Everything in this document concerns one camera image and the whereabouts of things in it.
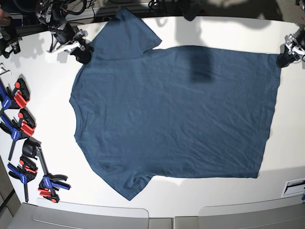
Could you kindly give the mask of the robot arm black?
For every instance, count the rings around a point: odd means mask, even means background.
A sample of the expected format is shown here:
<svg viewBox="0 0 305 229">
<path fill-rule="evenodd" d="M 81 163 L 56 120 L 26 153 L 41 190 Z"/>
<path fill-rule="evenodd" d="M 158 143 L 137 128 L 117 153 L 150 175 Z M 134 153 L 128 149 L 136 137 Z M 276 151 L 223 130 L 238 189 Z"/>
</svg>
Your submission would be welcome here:
<svg viewBox="0 0 305 229">
<path fill-rule="evenodd" d="M 51 46 L 45 57 L 47 61 L 56 61 L 58 55 L 65 52 L 75 56 L 76 61 L 82 64 L 90 62 L 93 49 L 90 42 L 84 38 L 88 35 L 87 32 L 72 26 L 66 19 L 67 15 L 79 16 L 85 11 L 87 1 L 81 2 L 82 8 L 79 11 L 72 11 L 68 9 L 69 0 L 38 1 L 36 17 L 52 35 Z"/>
</svg>

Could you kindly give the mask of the person hand at edge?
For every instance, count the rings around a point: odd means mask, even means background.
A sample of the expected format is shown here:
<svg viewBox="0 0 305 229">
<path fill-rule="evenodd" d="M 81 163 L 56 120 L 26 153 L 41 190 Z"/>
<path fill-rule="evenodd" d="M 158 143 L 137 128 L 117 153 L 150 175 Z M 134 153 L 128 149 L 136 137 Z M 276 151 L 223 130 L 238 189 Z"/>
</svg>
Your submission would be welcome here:
<svg viewBox="0 0 305 229">
<path fill-rule="evenodd" d="M 0 8 L 0 26 L 6 27 L 11 23 L 10 14 L 5 12 L 2 8 Z"/>
</svg>

